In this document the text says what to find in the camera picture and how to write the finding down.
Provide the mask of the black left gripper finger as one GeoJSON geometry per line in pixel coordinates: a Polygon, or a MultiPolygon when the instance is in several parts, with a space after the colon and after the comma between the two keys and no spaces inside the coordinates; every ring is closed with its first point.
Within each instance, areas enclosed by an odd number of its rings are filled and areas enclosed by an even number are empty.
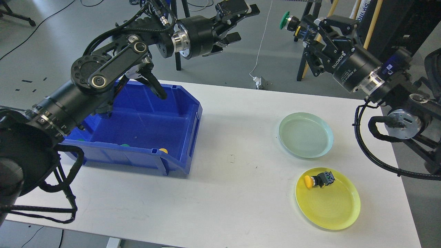
{"type": "Polygon", "coordinates": [[[215,5],[214,31],[229,31],[244,18],[260,14],[257,4],[244,0],[224,0],[215,5]]]}
{"type": "Polygon", "coordinates": [[[210,55],[216,55],[223,52],[224,48],[228,47],[230,44],[241,41],[241,36],[238,32],[229,33],[225,36],[225,38],[217,37],[214,40],[214,44],[211,46],[211,50],[205,53],[203,56],[207,57],[210,55]]]}

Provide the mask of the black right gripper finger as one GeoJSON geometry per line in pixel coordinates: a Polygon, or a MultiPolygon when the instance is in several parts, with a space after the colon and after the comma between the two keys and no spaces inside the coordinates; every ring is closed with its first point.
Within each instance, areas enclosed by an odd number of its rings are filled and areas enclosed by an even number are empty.
{"type": "Polygon", "coordinates": [[[324,43],[316,40],[304,40],[303,46],[304,55],[314,77],[325,72],[333,73],[331,65],[333,53],[330,51],[333,42],[331,40],[326,40],[324,43]]]}
{"type": "Polygon", "coordinates": [[[356,34],[360,22],[355,19],[339,15],[318,19],[309,14],[303,17],[303,21],[308,25],[303,41],[316,40],[324,43],[326,40],[331,40],[333,42],[331,49],[337,52],[349,51],[360,43],[356,34]]]}

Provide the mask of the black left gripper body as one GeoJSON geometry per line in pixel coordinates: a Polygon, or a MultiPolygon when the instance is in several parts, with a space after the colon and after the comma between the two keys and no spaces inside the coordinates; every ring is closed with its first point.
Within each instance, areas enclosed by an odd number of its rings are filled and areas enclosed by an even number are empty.
{"type": "Polygon", "coordinates": [[[175,25],[178,23],[182,23],[186,30],[188,30],[189,41],[191,44],[189,59],[203,56],[211,50],[211,46],[214,44],[214,40],[217,37],[222,38],[222,33],[220,31],[214,31],[214,17],[206,18],[200,15],[191,16],[189,18],[178,19],[175,25]]]}

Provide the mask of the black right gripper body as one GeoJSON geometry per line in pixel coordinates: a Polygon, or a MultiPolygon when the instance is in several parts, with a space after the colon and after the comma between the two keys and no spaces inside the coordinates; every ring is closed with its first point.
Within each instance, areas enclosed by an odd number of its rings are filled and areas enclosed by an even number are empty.
{"type": "Polygon", "coordinates": [[[373,94],[384,85],[379,76],[381,62],[359,45],[341,51],[331,62],[333,78],[348,92],[364,91],[373,94]]]}

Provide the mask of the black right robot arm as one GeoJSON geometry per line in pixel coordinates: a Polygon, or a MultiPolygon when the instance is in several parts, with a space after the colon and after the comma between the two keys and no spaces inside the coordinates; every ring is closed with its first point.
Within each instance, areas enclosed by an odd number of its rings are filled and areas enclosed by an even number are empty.
{"type": "Polygon", "coordinates": [[[348,92],[363,91],[367,98],[356,109],[354,131],[357,143],[370,161],[397,176],[416,179],[440,180],[440,141],[422,135],[433,119],[440,119],[439,89],[430,86],[435,99],[418,91],[409,80],[406,69],[410,56],[402,49],[389,63],[381,63],[356,36],[359,22],[332,15],[317,19],[309,14],[297,22],[296,36],[303,41],[305,59],[314,76],[324,72],[348,92]],[[375,103],[389,106],[386,116],[369,119],[368,129],[377,139],[390,143],[404,143],[425,161],[428,173],[417,173],[395,168],[375,157],[361,136],[361,119],[365,108],[375,103]]]}

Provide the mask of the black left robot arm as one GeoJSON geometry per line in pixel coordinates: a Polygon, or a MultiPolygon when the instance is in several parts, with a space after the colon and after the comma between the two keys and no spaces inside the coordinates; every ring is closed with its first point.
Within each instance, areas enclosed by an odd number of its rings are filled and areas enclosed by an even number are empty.
{"type": "Polygon", "coordinates": [[[214,55],[241,40],[230,33],[238,22],[258,15],[256,4],[224,0],[216,16],[178,19],[165,0],[140,1],[128,21],[102,33],[71,66],[71,77],[24,114],[1,109],[1,222],[8,214],[69,224],[75,220],[70,184],[84,159],[80,147],[62,141],[91,114],[110,106],[129,79],[160,99],[167,94],[153,75],[149,46],[164,58],[214,55]]]}

